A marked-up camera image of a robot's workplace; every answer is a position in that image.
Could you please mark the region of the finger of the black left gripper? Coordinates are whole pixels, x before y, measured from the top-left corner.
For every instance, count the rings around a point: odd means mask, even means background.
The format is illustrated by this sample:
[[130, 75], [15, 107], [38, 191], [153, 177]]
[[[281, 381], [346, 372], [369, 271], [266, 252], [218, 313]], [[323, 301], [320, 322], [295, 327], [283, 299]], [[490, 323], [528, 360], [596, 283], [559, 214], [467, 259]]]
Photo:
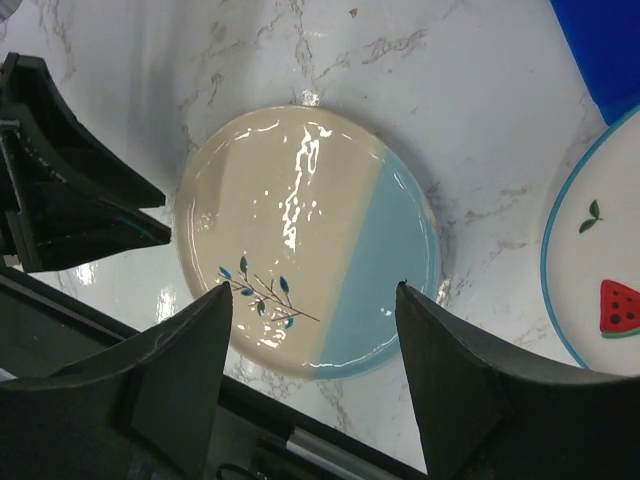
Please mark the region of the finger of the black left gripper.
[[116, 199], [136, 208], [165, 204], [165, 195], [101, 143], [74, 115], [44, 59], [9, 53], [1, 66], [1, 131], [16, 133], [66, 181], [75, 172]]
[[27, 273], [67, 270], [170, 240], [168, 226], [110, 202], [36, 203], [9, 212], [9, 254]]

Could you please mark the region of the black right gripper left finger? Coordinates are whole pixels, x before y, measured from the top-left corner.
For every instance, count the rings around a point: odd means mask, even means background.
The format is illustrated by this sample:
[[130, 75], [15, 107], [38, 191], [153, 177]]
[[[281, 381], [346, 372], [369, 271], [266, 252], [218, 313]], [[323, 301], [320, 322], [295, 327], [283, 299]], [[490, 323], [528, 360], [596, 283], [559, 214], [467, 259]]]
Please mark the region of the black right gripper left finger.
[[201, 478], [232, 310], [223, 283], [109, 349], [3, 382], [2, 478]]

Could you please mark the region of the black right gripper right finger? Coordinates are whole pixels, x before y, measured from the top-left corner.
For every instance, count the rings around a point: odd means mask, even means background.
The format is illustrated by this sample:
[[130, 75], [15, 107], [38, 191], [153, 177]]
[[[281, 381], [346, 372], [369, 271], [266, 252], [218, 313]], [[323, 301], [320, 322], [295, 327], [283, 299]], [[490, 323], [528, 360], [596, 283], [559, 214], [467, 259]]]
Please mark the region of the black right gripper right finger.
[[635, 479], [639, 381], [502, 340], [406, 283], [395, 318], [432, 479]]

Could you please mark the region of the cream and blue leaf plate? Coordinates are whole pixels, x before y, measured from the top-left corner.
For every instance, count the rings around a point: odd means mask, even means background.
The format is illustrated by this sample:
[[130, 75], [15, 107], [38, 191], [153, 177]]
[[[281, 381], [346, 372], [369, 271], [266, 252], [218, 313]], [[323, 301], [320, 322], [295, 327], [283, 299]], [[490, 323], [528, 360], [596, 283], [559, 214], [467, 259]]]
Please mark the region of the cream and blue leaf plate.
[[279, 374], [313, 380], [377, 369], [400, 351], [396, 287], [435, 297], [435, 218], [406, 165], [333, 112], [256, 110], [188, 162], [174, 238], [194, 297], [233, 292], [230, 343]]

